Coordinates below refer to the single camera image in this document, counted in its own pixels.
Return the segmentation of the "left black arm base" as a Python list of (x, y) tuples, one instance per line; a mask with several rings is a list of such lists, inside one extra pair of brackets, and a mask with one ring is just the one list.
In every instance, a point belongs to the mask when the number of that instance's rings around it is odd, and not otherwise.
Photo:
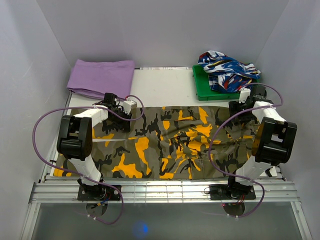
[(77, 200), (78, 201), (119, 201), (120, 194), (116, 193), (122, 189), (121, 185), (114, 185), (114, 189), (105, 185), (86, 185), (83, 184), (79, 187)]

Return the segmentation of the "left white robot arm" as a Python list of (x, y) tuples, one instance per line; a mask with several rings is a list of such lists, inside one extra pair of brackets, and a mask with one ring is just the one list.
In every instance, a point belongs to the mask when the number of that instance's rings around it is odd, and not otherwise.
[(95, 200), (100, 200), (106, 195), (106, 187), (100, 184), (103, 177), (91, 156), (92, 128), (109, 120), (115, 129), (129, 132), (132, 110), (136, 107), (137, 103), (133, 100), (121, 100), (113, 93), (105, 93), (104, 99), (95, 103), (93, 108), (61, 118), (57, 151), (81, 174), (78, 184)]

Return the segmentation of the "camouflage cargo trousers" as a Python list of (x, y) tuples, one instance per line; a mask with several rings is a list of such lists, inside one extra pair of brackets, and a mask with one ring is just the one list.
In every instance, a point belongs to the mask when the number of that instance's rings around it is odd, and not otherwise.
[(136, 108), (130, 132), (105, 120), (92, 128), (91, 156), (105, 178), (209, 180), (251, 156), (259, 122), (234, 125), (222, 106)]

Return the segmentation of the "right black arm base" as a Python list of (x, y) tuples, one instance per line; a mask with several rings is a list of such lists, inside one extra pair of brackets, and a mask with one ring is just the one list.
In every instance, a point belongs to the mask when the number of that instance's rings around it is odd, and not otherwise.
[(256, 194), (252, 186), (235, 188), (227, 184), (210, 184), (209, 196), (211, 200), (255, 200)]

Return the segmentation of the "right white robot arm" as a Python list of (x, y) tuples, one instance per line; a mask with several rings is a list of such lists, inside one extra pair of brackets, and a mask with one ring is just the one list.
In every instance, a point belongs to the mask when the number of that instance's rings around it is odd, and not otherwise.
[(231, 121), (236, 126), (259, 122), (251, 156), (228, 178), (226, 194), (232, 198), (253, 192), (253, 182), (265, 171), (290, 159), (297, 125), (281, 117), (263, 85), (254, 84), (240, 89), (239, 99), (229, 103)]

